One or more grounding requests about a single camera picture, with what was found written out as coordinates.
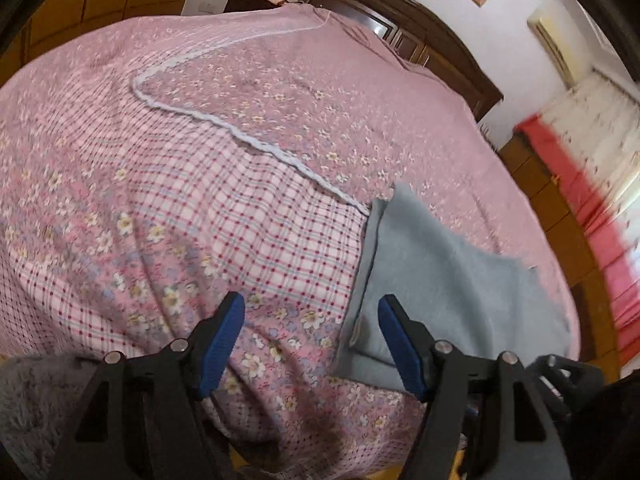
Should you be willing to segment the dark wooden headboard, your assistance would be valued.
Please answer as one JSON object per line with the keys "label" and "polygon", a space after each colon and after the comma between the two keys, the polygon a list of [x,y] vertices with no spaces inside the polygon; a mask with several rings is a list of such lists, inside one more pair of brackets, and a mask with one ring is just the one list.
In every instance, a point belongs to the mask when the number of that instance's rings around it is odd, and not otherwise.
{"label": "dark wooden headboard", "polygon": [[404,60],[428,68],[468,103],[476,120],[503,100],[471,50],[434,12],[414,0],[304,0],[372,30]]}

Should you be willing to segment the pink floral bed cover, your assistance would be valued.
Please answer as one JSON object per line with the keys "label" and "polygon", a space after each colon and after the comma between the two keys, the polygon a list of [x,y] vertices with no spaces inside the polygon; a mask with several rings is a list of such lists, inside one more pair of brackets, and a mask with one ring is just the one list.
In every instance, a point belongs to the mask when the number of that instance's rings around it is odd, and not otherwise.
{"label": "pink floral bed cover", "polygon": [[313,6],[132,18],[1,89],[1,363],[144,356],[240,292],[206,413],[270,479],[402,462],[421,405],[331,374],[372,200],[444,226],[577,311],[536,214],[465,100]]}

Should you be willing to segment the grey fleece pants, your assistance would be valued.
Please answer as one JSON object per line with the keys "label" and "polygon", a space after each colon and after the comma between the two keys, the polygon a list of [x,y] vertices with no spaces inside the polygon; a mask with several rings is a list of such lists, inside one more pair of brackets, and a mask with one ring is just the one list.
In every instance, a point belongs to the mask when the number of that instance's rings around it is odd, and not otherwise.
{"label": "grey fleece pants", "polygon": [[538,271],[486,252],[443,226],[398,184],[375,200],[331,373],[400,391],[404,384],[378,326],[378,302],[393,295],[409,318],[468,356],[515,352],[525,364],[577,349],[564,306],[551,298]]}

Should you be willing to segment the grey fluffy rug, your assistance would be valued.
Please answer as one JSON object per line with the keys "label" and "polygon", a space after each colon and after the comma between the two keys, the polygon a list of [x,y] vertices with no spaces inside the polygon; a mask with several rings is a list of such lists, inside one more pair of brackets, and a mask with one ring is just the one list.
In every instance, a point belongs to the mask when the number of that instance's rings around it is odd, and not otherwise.
{"label": "grey fluffy rug", "polygon": [[49,475],[67,421],[98,366],[72,354],[1,363],[1,444],[26,478]]}

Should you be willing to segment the wall air conditioner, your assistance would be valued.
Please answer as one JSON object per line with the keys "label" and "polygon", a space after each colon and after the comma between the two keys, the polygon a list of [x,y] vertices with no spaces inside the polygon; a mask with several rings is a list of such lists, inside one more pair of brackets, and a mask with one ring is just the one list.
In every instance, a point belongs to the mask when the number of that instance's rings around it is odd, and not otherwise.
{"label": "wall air conditioner", "polygon": [[591,55],[584,38],[558,22],[553,14],[536,10],[527,25],[547,52],[566,88],[572,88],[592,70]]}

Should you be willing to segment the floral curtain with red band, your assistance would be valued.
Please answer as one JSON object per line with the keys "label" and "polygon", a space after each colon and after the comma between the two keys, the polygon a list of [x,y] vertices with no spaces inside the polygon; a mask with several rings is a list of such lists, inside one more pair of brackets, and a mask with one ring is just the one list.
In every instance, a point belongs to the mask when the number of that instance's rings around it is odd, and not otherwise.
{"label": "floral curtain with red band", "polygon": [[514,131],[558,179],[603,272],[620,364],[638,361],[638,96],[593,70]]}

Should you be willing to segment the wooden side cabinet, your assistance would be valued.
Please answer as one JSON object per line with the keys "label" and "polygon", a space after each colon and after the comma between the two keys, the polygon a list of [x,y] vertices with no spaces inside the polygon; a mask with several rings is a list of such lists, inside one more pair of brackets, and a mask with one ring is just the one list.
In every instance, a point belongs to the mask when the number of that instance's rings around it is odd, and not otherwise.
{"label": "wooden side cabinet", "polygon": [[570,288],[582,337],[580,359],[600,367],[607,382],[615,382],[620,357],[610,295],[585,232],[561,194],[559,178],[523,133],[514,133],[499,157],[533,207]]}

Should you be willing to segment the wooden wardrobe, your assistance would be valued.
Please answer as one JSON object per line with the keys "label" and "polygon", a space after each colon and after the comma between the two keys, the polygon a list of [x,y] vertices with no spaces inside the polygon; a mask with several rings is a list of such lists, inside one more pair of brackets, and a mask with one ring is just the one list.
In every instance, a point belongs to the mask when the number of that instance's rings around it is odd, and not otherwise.
{"label": "wooden wardrobe", "polygon": [[1,81],[61,44],[127,18],[178,15],[186,0],[43,0],[1,55]]}

